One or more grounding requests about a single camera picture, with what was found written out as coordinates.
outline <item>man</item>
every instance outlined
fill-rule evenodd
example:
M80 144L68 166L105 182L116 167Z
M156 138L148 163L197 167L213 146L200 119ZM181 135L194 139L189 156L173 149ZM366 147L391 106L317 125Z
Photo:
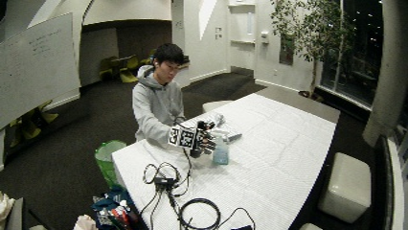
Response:
M166 43L153 56L153 66L139 71L140 83L133 89L133 110L140 124L137 141L147 139L152 144L168 144L170 129L185 120L182 93L173 81L178 66L184 62L180 47Z

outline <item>whiteboard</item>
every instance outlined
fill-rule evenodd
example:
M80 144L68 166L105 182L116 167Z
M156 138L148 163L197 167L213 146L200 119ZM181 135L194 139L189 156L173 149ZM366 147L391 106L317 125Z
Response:
M73 14L38 24L0 44L0 128L80 88Z

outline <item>black hair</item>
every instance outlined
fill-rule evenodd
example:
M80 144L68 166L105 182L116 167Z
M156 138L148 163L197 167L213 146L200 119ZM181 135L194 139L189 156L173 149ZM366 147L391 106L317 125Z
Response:
M170 43L166 43L157 48L153 58L156 58L160 63L165 60L177 64L184 63L182 50L176 44Z

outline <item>desk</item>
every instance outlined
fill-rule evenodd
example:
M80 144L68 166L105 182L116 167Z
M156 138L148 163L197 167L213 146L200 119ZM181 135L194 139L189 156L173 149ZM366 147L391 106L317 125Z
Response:
M277 95L281 95L277 91L266 89L214 110L225 115L229 126L242 137L230 144L229 165L214 165L210 155L192 159L190 187L176 199L181 206L193 198L208 198L220 208L221 221L242 207L256 220L257 229L289 229L291 226L326 160L339 115L335 109L309 100L307 104L318 113L326 110L323 119L279 102L298 104L303 97L295 92L289 93L289 97ZM145 141L121 149L112 157L119 180L140 209L156 193L155 185L143 182L145 166L151 163L159 166L166 161L178 168L182 178L189 170L181 151L160 149ZM148 226L153 206L143 213ZM205 227L214 222L214 213L206 205L197 205L193 212L196 226ZM153 223L155 229L178 229L177 215L165 195L153 214ZM245 212L237 211L221 229L250 224Z

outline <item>power adapter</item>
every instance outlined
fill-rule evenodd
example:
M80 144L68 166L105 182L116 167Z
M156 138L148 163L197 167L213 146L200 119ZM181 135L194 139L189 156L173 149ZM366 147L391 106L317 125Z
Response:
M157 190L170 190L177 181L173 178L155 177L153 182L156 184Z

